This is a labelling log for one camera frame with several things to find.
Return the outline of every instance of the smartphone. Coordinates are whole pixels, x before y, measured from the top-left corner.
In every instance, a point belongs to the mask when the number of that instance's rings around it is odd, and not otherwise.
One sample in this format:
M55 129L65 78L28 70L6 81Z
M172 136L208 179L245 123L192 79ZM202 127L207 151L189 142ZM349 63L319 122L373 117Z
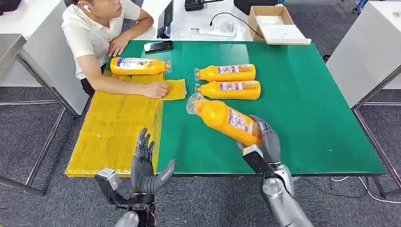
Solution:
M148 43L143 45L143 50L145 53L153 53L158 51L165 51L173 49L173 41L162 41L157 43Z

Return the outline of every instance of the dark hair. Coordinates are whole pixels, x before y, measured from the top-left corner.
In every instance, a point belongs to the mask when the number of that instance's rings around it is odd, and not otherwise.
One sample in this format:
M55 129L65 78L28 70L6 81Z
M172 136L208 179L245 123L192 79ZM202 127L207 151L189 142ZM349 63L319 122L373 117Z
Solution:
M72 2L72 4L77 5L79 0L70 0L70 2Z

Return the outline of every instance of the green table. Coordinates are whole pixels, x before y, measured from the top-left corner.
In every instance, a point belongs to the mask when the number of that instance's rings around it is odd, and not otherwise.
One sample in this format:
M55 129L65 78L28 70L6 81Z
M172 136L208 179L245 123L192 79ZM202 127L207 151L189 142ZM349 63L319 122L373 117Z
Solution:
M233 139L185 110L194 92L194 68L252 63L262 85L260 98L223 101L272 126L280 138L281 162L294 176L385 173L313 44L175 41L172 51L146 55L147 42L131 41L122 56L171 61L165 78L186 79L188 90L186 99L164 102L158 172L177 158L178 175L254 174Z

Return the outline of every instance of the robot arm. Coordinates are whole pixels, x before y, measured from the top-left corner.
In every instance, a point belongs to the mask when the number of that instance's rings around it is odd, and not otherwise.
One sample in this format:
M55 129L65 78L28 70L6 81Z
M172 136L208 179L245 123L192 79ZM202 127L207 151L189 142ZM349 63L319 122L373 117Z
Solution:
M121 181L116 171L103 168L95 174L95 179L107 201L116 205L116 208L128 211L118 220L115 227L154 227L156 225L154 193L174 172L175 159L171 160L159 175L154 175L152 165L154 142L148 144L150 135L146 135L146 132L147 129L143 128L139 133L135 155L132 157L132 194L129 199L125 199L117 192Z
M244 147L243 158L256 173L263 173L263 197L282 227L313 227L302 208L293 198L294 186L290 170L280 163L280 142L274 130L258 117L251 116L262 131L262 150L252 145Z

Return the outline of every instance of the monitor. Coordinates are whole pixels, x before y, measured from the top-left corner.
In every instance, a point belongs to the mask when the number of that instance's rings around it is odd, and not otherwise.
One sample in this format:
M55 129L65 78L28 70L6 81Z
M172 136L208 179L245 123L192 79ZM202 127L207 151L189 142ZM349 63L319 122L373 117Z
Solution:
M159 22L157 25L157 38L170 38L170 24L173 21L173 2L174 0L171 0L170 4L168 4L166 9L159 16Z

